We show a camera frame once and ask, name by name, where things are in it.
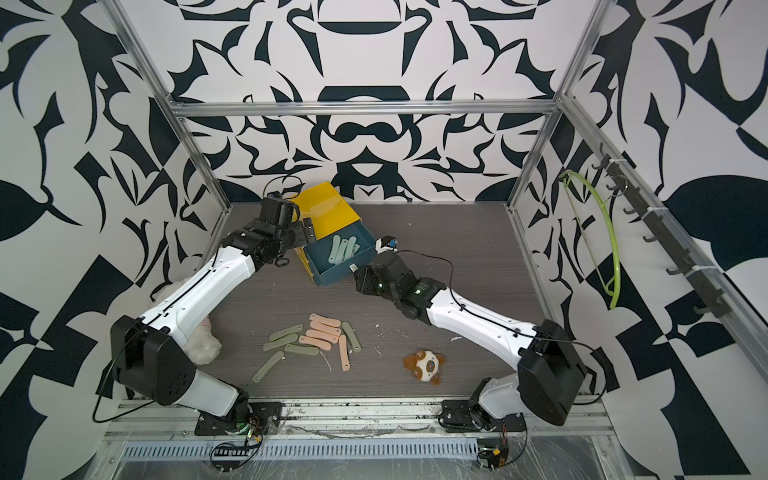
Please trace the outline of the teal drawer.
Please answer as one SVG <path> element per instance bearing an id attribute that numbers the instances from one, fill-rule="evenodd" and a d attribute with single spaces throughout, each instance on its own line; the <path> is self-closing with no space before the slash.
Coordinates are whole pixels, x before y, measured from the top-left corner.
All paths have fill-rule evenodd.
<path id="1" fill-rule="evenodd" d="M 361 222 L 354 222 L 315 243 L 296 250 L 296 254 L 317 286 L 343 280 L 376 255 L 376 239 Z"/>

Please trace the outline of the yellow teal drawer cabinet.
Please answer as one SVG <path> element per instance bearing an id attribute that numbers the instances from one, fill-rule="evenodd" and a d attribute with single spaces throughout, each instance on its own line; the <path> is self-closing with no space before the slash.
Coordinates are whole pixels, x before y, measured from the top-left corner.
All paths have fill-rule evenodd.
<path id="1" fill-rule="evenodd" d="M 317 240 L 361 221 L 359 215 L 329 182 L 303 191 L 292 201 L 299 206 L 303 218 L 312 219 Z"/>

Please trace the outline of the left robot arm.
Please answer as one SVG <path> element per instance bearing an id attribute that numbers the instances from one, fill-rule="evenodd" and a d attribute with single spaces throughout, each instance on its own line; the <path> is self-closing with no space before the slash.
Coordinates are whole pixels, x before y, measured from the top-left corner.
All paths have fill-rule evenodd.
<path id="1" fill-rule="evenodd" d="M 291 200 L 268 197 L 258 217 L 229 233 L 197 273 L 137 318 L 110 329 L 112 359 L 104 379 L 162 405 L 180 405 L 241 429 L 252 418 L 247 394 L 200 371 L 185 353 L 203 320 L 265 265 L 282 265 L 287 251 L 316 240 L 309 218 Z"/>

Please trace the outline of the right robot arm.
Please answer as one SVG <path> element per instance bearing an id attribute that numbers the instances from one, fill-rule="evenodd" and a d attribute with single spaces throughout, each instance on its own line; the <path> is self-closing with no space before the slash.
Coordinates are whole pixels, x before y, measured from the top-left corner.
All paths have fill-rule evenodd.
<path id="1" fill-rule="evenodd" d="M 514 370 L 482 384 L 475 400 L 482 414 L 502 420 L 528 413 L 551 425 L 566 423 L 587 369 L 560 325 L 515 320 L 482 307 L 448 284 L 416 276 L 393 251 L 356 268 L 354 278 L 359 293 L 392 302 L 411 320 L 453 332 Z"/>

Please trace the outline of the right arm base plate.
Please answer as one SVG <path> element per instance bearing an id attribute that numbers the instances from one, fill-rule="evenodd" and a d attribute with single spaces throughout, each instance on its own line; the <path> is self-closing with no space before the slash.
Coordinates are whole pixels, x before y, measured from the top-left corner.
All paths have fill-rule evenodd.
<path id="1" fill-rule="evenodd" d="M 485 412 L 474 400 L 443 400 L 438 415 L 439 425 L 448 433 L 523 432 L 527 424 L 521 414 L 497 419 Z"/>

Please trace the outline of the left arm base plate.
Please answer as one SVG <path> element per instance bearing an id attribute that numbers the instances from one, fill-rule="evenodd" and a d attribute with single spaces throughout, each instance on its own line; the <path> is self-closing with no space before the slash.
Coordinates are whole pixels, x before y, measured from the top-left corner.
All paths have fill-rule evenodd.
<path id="1" fill-rule="evenodd" d="M 200 412 L 194 429 L 196 436 L 261 435 L 280 425 L 281 402 L 237 402 L 224 416 Z"/>

